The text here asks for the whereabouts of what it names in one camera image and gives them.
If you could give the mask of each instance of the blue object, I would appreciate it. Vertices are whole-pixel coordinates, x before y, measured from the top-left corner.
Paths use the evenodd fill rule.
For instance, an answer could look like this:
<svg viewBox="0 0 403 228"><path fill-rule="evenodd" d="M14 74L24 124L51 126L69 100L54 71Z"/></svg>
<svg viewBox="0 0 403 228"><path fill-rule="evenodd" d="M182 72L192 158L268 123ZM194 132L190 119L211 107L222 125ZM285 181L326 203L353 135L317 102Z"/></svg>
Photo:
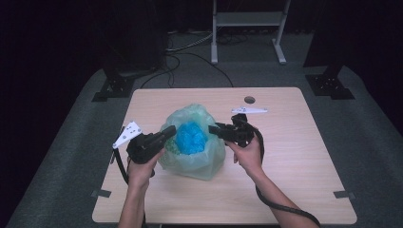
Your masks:
<svg viewBox="0 0 403 228"><path fill-rule="evenodd" d="M176 144L182 154L190 155L204 151L207 137L196 122L183 123L176 135Z"/></svg>

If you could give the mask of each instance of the plastic bag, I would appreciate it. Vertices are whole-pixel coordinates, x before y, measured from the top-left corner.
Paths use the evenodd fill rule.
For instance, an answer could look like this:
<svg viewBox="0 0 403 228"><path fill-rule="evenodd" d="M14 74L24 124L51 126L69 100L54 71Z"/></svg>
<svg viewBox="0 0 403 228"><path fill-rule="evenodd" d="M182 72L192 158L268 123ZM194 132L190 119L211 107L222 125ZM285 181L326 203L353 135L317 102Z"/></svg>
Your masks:
<svg viewBox="0 0 403 228"><path fill-rule="evenodd" d="M211 180L220 170L225 159L224 141L208 132L208 125L216 125L215 122L205 107L200 104L191 104L172 113L161 130L170 125L180 129L183 124L196 123L206 136L206 142L202 152L184 154L176 143L177 133L166 142L166 152L158 160L163 169L187 177Z"/></svg>

